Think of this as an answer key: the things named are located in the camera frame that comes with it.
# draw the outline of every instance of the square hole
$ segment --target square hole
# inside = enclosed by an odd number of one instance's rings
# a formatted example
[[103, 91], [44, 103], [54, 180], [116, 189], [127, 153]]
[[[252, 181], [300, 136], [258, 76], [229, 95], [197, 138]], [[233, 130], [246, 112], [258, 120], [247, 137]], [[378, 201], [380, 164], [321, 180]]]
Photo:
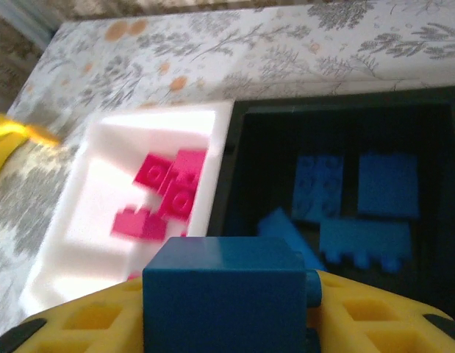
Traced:
[[84, 353], [88, 347], [90, 347], [90, 343], [88, 342], [43, 342], [39, 345], [35, 353]]
[[385, 303], [375, 299], [348, 300], [343, 306], [355, 321], [392, 321], [398, 316]]
[[436, 353], [431, 342], [410, 329], [367, 332], [381, 353]]
[[108, 329], [121, 312], [121, 307], [105, 303], [92, 303], [74, 313], [64, 329]]

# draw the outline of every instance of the floral tablecloth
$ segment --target floral tablecloth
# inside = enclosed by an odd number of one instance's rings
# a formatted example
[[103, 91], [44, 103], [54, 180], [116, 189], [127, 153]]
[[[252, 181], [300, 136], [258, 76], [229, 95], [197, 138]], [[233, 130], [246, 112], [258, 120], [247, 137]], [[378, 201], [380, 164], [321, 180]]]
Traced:
[[219, 99], [455, 85], [455, 0], [362, 1], [66, 23], [9, 113], [23, 146], [0, 176], [0, 334], [52, 217], [87, 116]]

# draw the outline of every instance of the orange flower pattern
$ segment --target orange flower pattern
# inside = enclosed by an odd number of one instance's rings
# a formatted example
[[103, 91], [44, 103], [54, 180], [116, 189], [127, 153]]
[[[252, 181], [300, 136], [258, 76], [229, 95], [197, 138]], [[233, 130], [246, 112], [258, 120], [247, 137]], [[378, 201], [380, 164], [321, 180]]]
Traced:
[[168, 73], [169, 69], [170, 69], [170, 63], [168, 61], [166, 61], [162, 65], [160, 65], [159, 74], [165, 75], [166, 73]]
[[157, 106], [157, 103], [155, 101], [147, 101], [146, 103], [142, 103], [139, 108], [141, 109], [146, 109], [146, 108], [152, 108]]
[[123, 37], [123, 35], [127, 32], [128, 27], [129, 25], [127, 21], [116, 21], [109, 27], [106, 34], [104, 35], [104, 39], [106, 39], [108, 42], [115, 42]]
[[129, 35], [139, 35], [144, 32], [147, 27], [147, 20], [137, 20], [135, 21], [127, 31]]
[[92, 67], [93, 67], [93, 64], [92, 64], [92, 63], [88, 63], [88, 64], [85, 65], [85, 67], [83, 68], [83, 73], [84, 73], [84, 74], [88, 74], [88, 73], [91, 71]]
[[186, 76], [180, 76], [180, 77], [175, 78], [172, 81], [172, 83], [170, 83], [170, 90], [172, 92], [177, 92], [179, 90], [182, 90], [185, 87], [187, 81], [188, 81], [188, 78]]

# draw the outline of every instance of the lego brick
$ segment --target lego brick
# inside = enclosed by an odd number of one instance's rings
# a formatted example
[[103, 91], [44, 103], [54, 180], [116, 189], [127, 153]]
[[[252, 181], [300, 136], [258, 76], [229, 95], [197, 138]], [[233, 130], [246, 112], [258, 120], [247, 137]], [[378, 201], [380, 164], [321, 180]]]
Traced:
[[207, 151], [203, 150], [189, 150], [180, 149], [176, 154], [175, 161], [173, 162], [173, 169], [180, 174], [189, 174], [194, 179], [199, 179], [201, 169], [203, 168], [204, 158], [206, 158]]
[[112, 232], [138, 238], [144, 232], [144, 224], [150, 213], [147, 208], [136, 210], [134, 207], [126, 207], [122, 212], [116, 213]]
[[325, 265], [314, 254], [309, 244], [281, 208], [273, 211], [258, 223], [257, 235], [284, 239], [292, 250], [302, 254], [306, 268], [326, 271]]
[[281, 239], [170, 238], [143, 270], [145, 352], [305, 352], [306, 285]]
[[295, 170], [292, 218], [320, 223], [340, 215], [343, 157], [300, 156]]
[[167, 188], [157, 215], [187, 221], [195, 201], [196, 186], [173, 180]]
[[367, 269], [375, 260], [383, 271], [395, 273], [402, 260], [412, 259], [410, 228], [400, 222], [328, 219], [320, 224], [320, 251], [330, 263], [350, 257], [357, 268]]
[[359, 159], [358, 213], [418, 218], [418, 159], [366, 154]]
[[112, 233], [135, 240], [164, 241], [166, 229], [167, 222], [149, 209], [127, 207], [116, 214]]
[[127, 277], [127, 281], [130, 281], [131, 279], [134, 278], [139, 278], [142, 276], [142, 272], [136, 271], [136, 272], [131, 272], [129, 276]]
[[170, 184], [176, 180], [178, 177], [178, 172], [175, 171], [173, 168], [168, 169], [167, 174], [165, 175], [164, 180], [162, 181], [162, 184], [160, 184], [160, 187], [157, 190], [157, 193], [159, 195], [164, 196], [165, 193], [167, 192], [168, 187]]
[[172, 161], [149, 153], [134, 181], [157, 191], [170, 170]]

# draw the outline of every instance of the toy bin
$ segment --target toy bin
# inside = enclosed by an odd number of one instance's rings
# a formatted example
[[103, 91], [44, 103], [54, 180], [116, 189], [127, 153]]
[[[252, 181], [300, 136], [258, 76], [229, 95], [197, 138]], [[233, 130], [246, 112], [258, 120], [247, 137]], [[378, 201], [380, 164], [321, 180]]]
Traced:
[[[374, 260], [365, 269], [349, 256], [327, 261], [320, 252], [324, 223], [295, 218], [294, 226], [328, 271], [430, 304], [455, 318], [455, 87], [237, 102], [208, 236], [255, 236], [259, 222], [279, 207], [293, 218], [300, 156], [342, 158], [339, 207], [329, 219], [408, 224], [409, 256], [399, 268], [390, 265], [395, 271], [389, 273]], [[369, 168], [375, 175], [366, 179], [366, 156], [406, 157], [399, 167]], [[409, 170], [411, 177], [402, 182], [403, 172], [395, 170]], [[374, 179], [384, 183], [378, 192], [366, 188]], [[394, 186], [385, 186], [388, 182]], [[400, 197], [398, 206], [390, 200], [392, 188]], [[344, 246], [356, 240], [340, 237]], [[387, 238], [377, 239], [378, 244]]]
[[[232, 105], [157, 107], [90, 118], [20, 298], [27, 315], [140, 275], [170, 237], [206, 234]], [[173, 160], [180, 149], [206, 151], [190, 219], [165, 218], [165, 237], [157, 241], [112, 234], [118, 212], [160, 207], [157, 192], [134, 183], [146, 156]]]

